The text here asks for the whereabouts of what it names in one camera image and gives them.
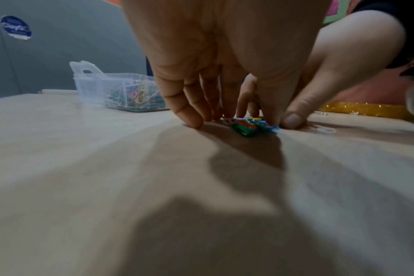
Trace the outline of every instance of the sticker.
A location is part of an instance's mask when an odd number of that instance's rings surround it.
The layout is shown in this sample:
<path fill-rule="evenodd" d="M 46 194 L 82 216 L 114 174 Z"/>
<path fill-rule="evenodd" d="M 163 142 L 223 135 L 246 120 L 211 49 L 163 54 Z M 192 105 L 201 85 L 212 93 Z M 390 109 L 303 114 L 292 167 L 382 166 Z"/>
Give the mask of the sticker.
<path fill-rule="evenodd" d="M 6 15 L 1 18 L 2 28 L 9 36 L 20 40 L 31 39 L 31 28 L 21 19 Z"/>

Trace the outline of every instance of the wooden table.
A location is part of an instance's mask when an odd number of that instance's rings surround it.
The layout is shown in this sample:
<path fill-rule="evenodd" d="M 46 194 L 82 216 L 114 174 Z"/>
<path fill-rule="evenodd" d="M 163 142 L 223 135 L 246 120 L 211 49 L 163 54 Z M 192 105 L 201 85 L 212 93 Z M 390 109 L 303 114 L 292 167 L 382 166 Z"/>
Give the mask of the wooden table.
<path fill-rule="evenodd" d="M 0 99 L 0 275 L 414 276 L 414 124 L 310 120 L 337 133 Z"/>

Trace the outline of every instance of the plastic container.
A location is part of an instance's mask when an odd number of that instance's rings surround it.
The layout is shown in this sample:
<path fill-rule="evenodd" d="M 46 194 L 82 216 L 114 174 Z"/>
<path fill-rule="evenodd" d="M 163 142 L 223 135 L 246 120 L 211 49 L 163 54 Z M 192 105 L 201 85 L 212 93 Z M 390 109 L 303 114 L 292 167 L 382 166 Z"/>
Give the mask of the plastic container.
<path fill-rule="evenodd" d="M 87 61 L 72 61 L 70 65 L 83 103 L 132 112 L 169 109 L 160 96 L 153 77 L 134 73 L 104 74 Z"/>

